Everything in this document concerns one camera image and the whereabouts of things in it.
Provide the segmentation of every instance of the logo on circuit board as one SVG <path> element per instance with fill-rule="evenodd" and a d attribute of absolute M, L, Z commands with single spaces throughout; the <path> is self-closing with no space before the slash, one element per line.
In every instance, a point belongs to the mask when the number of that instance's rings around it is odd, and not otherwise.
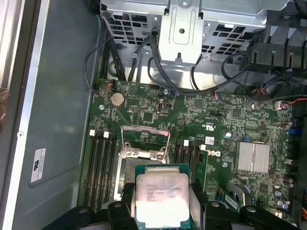
<path fill-rule="evenodd" d="M 202 125 L 202 127 L 205 127 L 207 131 L 214 131 L 215 126 L 213 125 Z"/>
<path fill-rule="evenodd" d="M 221 156 L 221 151 L 208 150 L 208 155 L 209 155 L 209 156 L 220 157 L 220 156 Z"/>

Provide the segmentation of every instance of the red wire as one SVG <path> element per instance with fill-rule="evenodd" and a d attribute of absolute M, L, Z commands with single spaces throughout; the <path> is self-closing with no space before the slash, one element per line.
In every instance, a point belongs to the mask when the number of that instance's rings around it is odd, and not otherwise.
<path fill-rule="evenodd" d="M 307 98 L 298 98 L 296 99 L 295 101 L 292 101 L 292 102 L 288 102 L 287 104 L 294 104 L 295 102 L 298 102 L 298 101 L 306 101 Z"/>

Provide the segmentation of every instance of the capacitor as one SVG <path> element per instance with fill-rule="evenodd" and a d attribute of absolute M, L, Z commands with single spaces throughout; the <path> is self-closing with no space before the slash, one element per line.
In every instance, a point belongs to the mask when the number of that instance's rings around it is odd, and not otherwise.
<path fill-rule="evenodd" d="M 282 192 L 281 191 L 276 191 L 275 192 L 275 196 L 277 196 L 277 197 L 280 197 L 280 196 L 282 196 L 283 194 L 282 194 Z"/>
<path fill-rule="evenodd" d="M 282 129 L 282 130 L 287 130 L 287 129 L 291 128 L 291 126 L 290 126 L 290 125 L 287 125 L 287 124 L 281 124 L 281 125 L 279 126 L 279 128 Z"/>
<path fill-rule="evenodd" d="M 287 204 L 283 204 L 282 207 L 283 207 L 284 210 L 288 210 L 288 208 L 289 208 L 289 206 Z"/>
<path fill-rule="evenodd" d="M 288 199 L 285 198 L 285 197 L 282 197 L 280 200 L 283 201 L 283 202 L 284 202 L 285 204 L 287 204 L 287 205 L 291 204 L 290 200 L 288 200 Z"/>
<path fill-rule="evenodd" d="M 283 181 L 283 185 L 286 186 L 286 187 L 288 187 L 288 188 L 293 188 L 293 187 L 294 187 L 294 184 L 289 183 L 289 182 L 287 182 L 287 181 Z"/>
<path fill-rule="evenodd" d="M 290 178 L 290 177 L 288 177 L 288 176 L 284 176 L 284 177 L 283 177 L 283 180 L 284 180 L 284 181 L 287 181 L 288 183 L 293 183 L 293 179 Z"/>
<path fill-rule="evenodd" d="M 292 121 L 284 121 L 283 124 L 292 126 L 292 125 L 293 125 L 293 122 L 292 122 Z"/>
<path fill-rule="evenodd" d="M 231 133 L 229 133 L 229 132 L 225 133 L 225 137 L 226 138 L 231 138 Z"/>
<path fill-rule="evenodd" d="M 279 207 L 283 207 L 283 202 L 281 200 L 279 200 L 279 199 L 275 199 L 274 200 L 274 204 L 278 205 Z"/>
<path fill-rule="evenodd" d="M 274 200 L 274 204 L 275 204 L 275 205 L 278 205 L 278 201 L 279 201 L 279 199 L 275 199 L 275 200 Z"/>

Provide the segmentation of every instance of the integrated circuit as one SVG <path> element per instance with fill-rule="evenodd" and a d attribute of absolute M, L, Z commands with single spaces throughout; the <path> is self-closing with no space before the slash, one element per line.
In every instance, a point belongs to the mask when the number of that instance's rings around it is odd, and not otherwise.
<path fill-rule="evenodd" d="M 241 110 L 239 110 L 239 109 L 232 110 L 232 117 L 233 118 L 240 118 L 240 115 L 241 115 Z"/>
<path fill-rule="evenodd" d="M 154 117 L 153 117 L 153 113 L 150 113 L 150 112 L 144 112 L 144 115 L 143 115 L 143 122 L 148 122 L 148 123 L 152 123 L 154 120 Z"/>
<path fill-rule="evenodd" d="M 201 99 L 195 99 L 194 108 L 201 109 L 203 107 L 203 101 Z"/>

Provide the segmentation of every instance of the white label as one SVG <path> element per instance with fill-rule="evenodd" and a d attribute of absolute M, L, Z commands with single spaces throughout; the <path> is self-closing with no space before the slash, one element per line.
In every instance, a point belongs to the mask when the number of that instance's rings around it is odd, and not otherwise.
<path fill-rule="evenodd" d="M 214 137 L 206 137 L 205 138 L 206 145 L 214 145 Z"/>
<path fill-rule="evenodd" d="M 37 149 L 34 155 L 31 183 L 42 179 L 46 149 Z"/>
<path fill-rule="evenodd" d="M 235 210 L 237 210 L 238 204 L 237 204 L 233 199 L 231 199 L 229 196 L 225 195 L 225 200 L 226 200 Z"/>
<path fill-rule="evenodd" d="M 221 156 L 221 151 L 213 151 L 213 150 L 207 150 L 209 156 L 216 156 L 220 157 Z"/>

